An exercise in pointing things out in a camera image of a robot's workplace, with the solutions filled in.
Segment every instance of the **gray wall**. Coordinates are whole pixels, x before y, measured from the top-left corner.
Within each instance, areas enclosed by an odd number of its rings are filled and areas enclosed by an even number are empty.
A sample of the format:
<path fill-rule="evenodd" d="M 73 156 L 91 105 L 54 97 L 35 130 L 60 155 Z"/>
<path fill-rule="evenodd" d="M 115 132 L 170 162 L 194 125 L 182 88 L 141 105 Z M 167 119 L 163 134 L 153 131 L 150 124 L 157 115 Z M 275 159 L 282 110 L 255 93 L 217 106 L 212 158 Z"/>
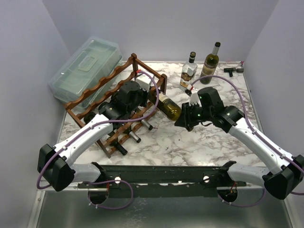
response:
<path fill-rule="evenodd" d="M 280 0 L 245 60 L 265 134 L 296 155 L 304 155 L 303 41 L 304 1 Z M 304 192 L 304 183 L 297 190 Z M 303 212 L 304 198 L 294 199 L 297 211 Z"/>
<path fill-rule="evenodd" d="M 245 60 L 277 0 L 42 0 L 70 54 L 90 35 L 119 44 L 124 58 Z"/>
<path fill-rule="evenodd" d="M 47 82 L 68 58 L 40 0 L 0 2 L 0 227 L 27 225 L 39 148 L 55 143 L 64 113 Z"/>

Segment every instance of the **cable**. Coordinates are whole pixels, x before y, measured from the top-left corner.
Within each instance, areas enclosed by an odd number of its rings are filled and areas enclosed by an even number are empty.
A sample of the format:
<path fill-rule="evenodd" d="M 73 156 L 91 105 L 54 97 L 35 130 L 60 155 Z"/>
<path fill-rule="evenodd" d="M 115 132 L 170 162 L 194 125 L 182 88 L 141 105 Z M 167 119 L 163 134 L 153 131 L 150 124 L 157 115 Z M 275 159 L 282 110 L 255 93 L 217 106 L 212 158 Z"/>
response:
<path fill-rule="evenodd" d="M 107 180 L 107 181 L 97 182 L 97 183 L 95 183 L 95 182 L 93 182 L 93 183 L 88 182 L 88 183 L 89 184 L 93 184 L 93 185 L 97 185 L 97 184 L 107 184 L 107 183 L 111 183 L 111 182 L 122 182 L 122 183 L 125 183 L 126 185 L 128 185 L 128 187 L 131 190 L 130 200 L 125 205 L 123 205 L 121 207 L 111 208 L 111 207 L 106 207 L 106 206 L 102 206 L 102 205 L 99 205 L 99 204 L 92 203 L 91 202 L 91 198 L 90 198 L 91 194 L 89 193 L 88 196 L 87 196 L 88 200 L 90 201 L 89 206 L 92 204 L 92 205 L 96 206 L 96 209 L 98 207 L 98 208 L 103 208 L 103 209 L 108 209 L 108 210 L 120 210 L 120 209 L 124 209 L 124 208 L 128 207 L 133 202 L 133 189 L 132 189 L 132 186 L 131 186 L 131 184 L 129 184 L 128 182 L 126 182 L 124 180 Z"/>
<path fill-rule="evenodd" d="M 238 207 L 238 208 L 250 208 L 250 207 L 256 206 L 259 203 L 261 203 L 263 201 L 263 199 L 265 198 L 265 195 L 266 195 L 266 190 L 264 189 L 262 197 L 257 202 L 255 202 L 253 204 L 247 204 L 247 205 L 238 205 L 238 204 L 234 204 L 234 203 L 231 203 L 231 202 L 224 201 L 223 198 L 221 198 L 221 196 L 219 194 L 218 194 L 218 197 L 220 198 L 220 200 L 223 203 L 225 203 L 227 205 L 230 205 L 230 206 L 233 206 L 233 207 Z"/>
<path fill-rule="evenodd" d="M 245 121 L 248 125 L 248 127 L 252 130 L 252 131 L 255 131 L 255 129 L 253 128 L 253 126 L 250 124 L 249 122 L 249 118 L 248 118 L 248 115 L 247 115 L 247 111 L 246 111 L 246 106 L 245 106 L 245 102 L 244 102 L 244 99 L 242 97 L 242 94 L 240 93 L 240 91 L 238 90 L 238 88 L 231 82 L 229 81 L 228 79 L 224 78 L 224 77 L 221 77 L 221 76 L 218 76 L 218 75 L 210 75 L 210 76 L 203 76 L 203 77 L 200 77 L 196 80 L 194 80 L 192 83 L 191 83 L 191 86 L 193 88 L 193 85 L 199 81 L 200 79 L 202 78 L 206 78 L 206 77 L 216 77 L 216 78 L 220 78 L 226 82 L 228 82 L 230 85 L 232 85 L 232 87 L 235 89 L 235 91 L 237 92 L 240 100 L 241 100 L 241 103 L 242 103 L 242 106 L 243 106 L 243 111 L 244 111 L 244 115 L 245 115 Z M 255 132 L 255 135 L 263 142 L 265 143 L 268 147 L 270 147 L 276 154 L 278 154 L 280 157 L 282 157 L 283 159 L 285 159 L 286 161 L 288 161 L 290 164 L 292 164 L 293 166 L 295 166 L 302 174 L 304 174 L 304 170 L 299 166 L 297 165 L 294 161 L 290 160 L 289 158 L 285 157 L 279 150 L 277 150 L 273 145 L 271 145 L 266 139 L 263 138 L 263 136 L 261 136 L 258 132 Z M 298 193 L 298 192 L 291 192 L 291 194 L 294 194 L 294 195 L 304 195 L 304 193 Z"/>
<path fill-rule="evenodd" d="M 155 88 L 157 88 L 157 84 L 156 84 L 156 82 L 154 81 L 154 79 L 148 74 L 148 73 L 146 73 L 146 72 L 144 72 L 144 71 L 141 71 L 141 70 L 138 70 L 138 71 L 136 71 L 137 73 L 143 73 L 143 74 L 145 74 L 145 75 L 147 75 L 150 79 L 151 79 L 151 81 L 153 82 L 153 84 L 154 84 L 154 86 L 155 86 Z M 136 121 L 141 121 L 141 120 L 143 120 L 143 119 L 145 119 L 145 118 L 147 118 L 149 115 L 151 115 L 154 111 L 155 111 L 155 109 L 156 109 L 156 107 L 157 107 L 157 104 L 158 104 L 158 101 L 159 101 L 159 91 L 158 91 L 158 89 L 156 89 L 155 90 L 156 91 L 156 102 L 155 102 L 155 105 L 154 105 L 154 107 L 153 107 L 153 109 L 151 110 L 151 112 L 149 112 L 147 115 L 144 115 L 144 116 L 142 116 L 142 117 L 140 117 L 140 118 L 137 118 L 137 119 L 129 119 L 129 120 L 107 120 L 107 121 L 102 121 L 102 122 L 98 122 L 98 123 L 95 123 L 95 124 L 93 124 L 92 125 L 92 128 L 95 128 L 95 127 L 97 127 L 97 126 L 100 126 L 100 125 L 102 125 L 102 124 L 109 124 L 109 123 L 125 123 L 125 122 L 136 122 Z M 90 131 L 91 130 L 91 128 L 86 128 L 85 130 L 83 130 L 81 133 L 79 133 L 79 135 L 77 135 L 77 136 L 75 136 L 75 138 L 73 138 L 71 141 L 69 141 L 66 145 L 65 145 L 65 147 L 68 147 L 68 146 L 70 146 L 73 142 L 75 142 L 78 138 L 80 138 L 83 134 L 85 134 L 86 132 L 88 132 L 88 131 Z M 40 186 L 40 181 L 41 181 L 41 178 L 42 178 L 42 176 L 43 176 L 43 174 L 44 174 L 44 172 L 45 172 L 45 170 L 47 169 L 47 167 L 49 166 L 49 164 L 63 151 L 64 149 L 63 148 L 61 148 L 58 152 L 56 152 L 48 161 L 47 161 L 47 163 L 44 165 L 44 167 L 42 168 L 42 170 L 41 170 L 41 172 L 40 172 L 40 174 L 39 174 L 39 176 L 38 176 L 38 179 L 37 179 L 37 183 L 36 183 L 36 187 L 37 187 L 37 189 L 39 189 L 39 190 L 43 190 L 43 189 L 46 189 L 46 188 L 48 188 L 48 187 L 50 187 L 51 185 L 50 184 L 48 184 L 48 185 L 46 185 L 46 186 Z"/>

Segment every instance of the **wooden rack post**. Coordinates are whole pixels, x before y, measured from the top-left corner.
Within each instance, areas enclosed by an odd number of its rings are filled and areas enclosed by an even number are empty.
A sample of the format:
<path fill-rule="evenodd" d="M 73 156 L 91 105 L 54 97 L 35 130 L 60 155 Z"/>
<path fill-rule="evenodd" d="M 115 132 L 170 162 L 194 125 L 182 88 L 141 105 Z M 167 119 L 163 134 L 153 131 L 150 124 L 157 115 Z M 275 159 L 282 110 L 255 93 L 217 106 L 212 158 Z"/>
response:
<path fill-rule="evenodd" d="M 104 86 L 112 78 L 116 77 L 118 74 L 120 74 L 121 72 L 123 72 L 131 64 L 133 66 L 133 71 L 131 72 L 131 74 L 129 75 L 129 77 L 127 79 L 120 81 L 114 89 L 107 91 L 101 99 L 99 99 L 98 101 L 95 101 L 95 102 L 91 103 L 84 112 L 82 112 L 80 114 L 74 114 L 73 113 L 73 111 L 72 111 L 73 108 L 75 108 L 78 104 L 80 104 L 85 99 L 87 99 L 90 95 L 92 95 L 94 92 L 96 92 L 99 88 L 101 88 L 102 86 Z M 117 66 L 114 69 L 114 71 L 108 77 L 101 78 L 94 87 L 86 89 L 77 100 L 71 101 L 71 102 L 68 102 L 68 103 L 64 104 L 64 107 L 65 107 L 67 113 L 69 113 L 71 115 L 71 117 L 74 119 L 74 121 L 77 123 L 77 125 L 79 127 L 81 127 L 81 128 L 84 127 L 85 124 L 81 120 L 88 113 L 90 113 L 91 111 L 93 111 L 94 109 L 96 109 L 107 98 L 109 98 L 116 91 L 118 91 L 119 88 L 124 84 L 124 82 L 132 80 L 136 76 L 136 74 L 137 74 L 136 71 L 138 70 L 138 66 L 141 66 L 146 71 L 148 71 L 148 72 L 152 73 L 153 75 L 155 75 L 158 78 L 158 82 L 156 83 L 157 86 L 160 88 L 160 90 L 163 93 L 166 93 L 167 76 L 165 74 L 160 75 L 159 73 L 157 73 L 155 70 L 153 70 L 152 68 L 150 68 L 149 66 L 147 66 L 146 64 L 144 64 L 142 61 L 140 61 L 137 58 L 137 55 L 133 53 L 128 58 L 128 60 L 126 61 L 125 64 L 123 64 L 122 66 Z M 148 105 L 147 105 L 147 107 L 144 108 L 144 109 L 142 109 L 139 113 L 134 114 L 133 117 L 132 117 L 132 119 L 139 118 L 139 117 L 143 116 L 143 114 L 149 108 L 151 108 L 152 105 L 153 104 L 151 102 L 149 102 Z M 146 120 L 149 120 L 153 115 L 155 115 L 156 112 L 157 111 L 155 110 L 149 117 L 146 118 Z M 116 148 L 112 147 L 111 149 L 107 150 L 106 147 L 108 145 L 110 145 L 112 141 L 116 140 L 128 127 L 131 126 L 131 124 L 132 124 L 131 122 L 128 122 L 124 126 L 121 126 L 120 128 L 117 129 L 117 131 L 115 132 L 115 134 L 112 137 L 108 138 L 104 142 L 101 142 L 100 140 L 97 140 L 96 144 L 105 152 L 105 154 L 106 154 L 106 156 L 108 158 L 111 157 L 111 155 L 114 153 L 114 151 L 116 150 Z M 142 124 L 139 122 L 136 126 L 134 126 L 134 128 L 132 129 L 132 131 L 136 132 L 141 127 L 142 127 Z M 125 135 L 124 137 L 122 137 L 119 140 L 119 143 L 123 144 L 128 138 L 130 138 L 130 136 L 129 135 Z"/>

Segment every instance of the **gray floor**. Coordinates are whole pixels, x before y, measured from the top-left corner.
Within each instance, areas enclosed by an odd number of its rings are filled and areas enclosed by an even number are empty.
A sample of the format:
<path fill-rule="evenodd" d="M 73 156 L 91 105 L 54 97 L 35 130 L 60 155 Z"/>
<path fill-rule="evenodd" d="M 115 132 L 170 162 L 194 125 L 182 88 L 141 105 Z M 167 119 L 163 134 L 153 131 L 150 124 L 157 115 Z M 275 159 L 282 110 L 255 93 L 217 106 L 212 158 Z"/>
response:
<path fill-rule="evenodd" d="M 261 189 L 239 190 L 237 203 L 257 201 Z M 235 208 L 218 198 L 136 198 L 123 210 L 95 209 L 86 191 L 47 191 L 39 228 L 291 228 L 285 204 L 272 196 L 255 207 Z M 111 199 L 119 206 L 127 199 Z"/>

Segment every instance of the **translucent plastic container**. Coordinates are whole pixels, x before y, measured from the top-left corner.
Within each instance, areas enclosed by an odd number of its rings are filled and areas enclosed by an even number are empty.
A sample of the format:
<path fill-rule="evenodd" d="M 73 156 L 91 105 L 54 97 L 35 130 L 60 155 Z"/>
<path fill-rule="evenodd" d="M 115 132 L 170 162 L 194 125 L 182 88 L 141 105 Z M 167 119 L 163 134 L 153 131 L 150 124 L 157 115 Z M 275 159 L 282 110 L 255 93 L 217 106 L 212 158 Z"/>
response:
<path fill-rule="evenodd" d="M 74 101 L 87 88 L 94 87 L 100 78 L 109 76 L 115 67 L 121 64 L 122 58 L 116 43 L 90 37 L 61 67 L 48 84 L 54 97 L 63 103 Z M 86 109 L 94 100 L 100 99 L 108 91 L 115 78 L 77 107 Z"/>

